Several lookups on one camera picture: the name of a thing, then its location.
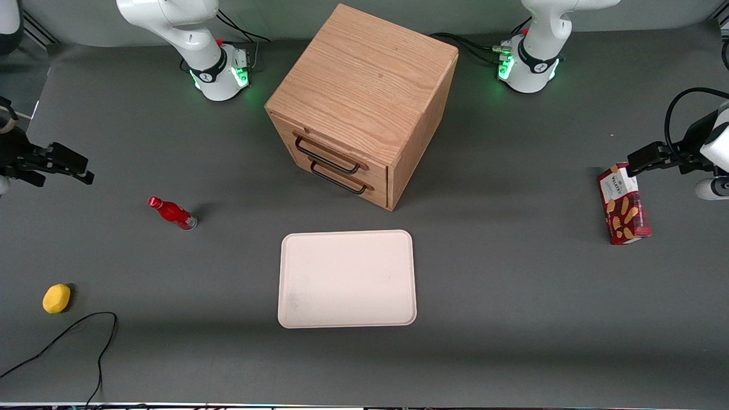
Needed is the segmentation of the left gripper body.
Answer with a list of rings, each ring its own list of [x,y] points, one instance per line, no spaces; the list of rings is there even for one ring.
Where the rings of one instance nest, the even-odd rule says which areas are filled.
[[[674,142],[670,135],[670,120],[667,121],[666,144],[671,145],[671,161],[667,164],[669,168],[678,166],[680,174],[687,174],[692,171],[704,171],[713,173],[714,165],[700,149],[711,134],[714,123],[718,118],[718,112],[713,111],[693,122],[687,128],[684,138]]]

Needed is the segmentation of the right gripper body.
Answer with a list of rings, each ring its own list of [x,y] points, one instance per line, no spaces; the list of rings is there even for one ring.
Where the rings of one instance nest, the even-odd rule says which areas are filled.
[[[44,187],[46,177],[42,172],[52,168],[50,144],[40,147],[30,143],[25,132],[13,125],[2,125],[1,175],[5,180],[16,179],[35,187]]]

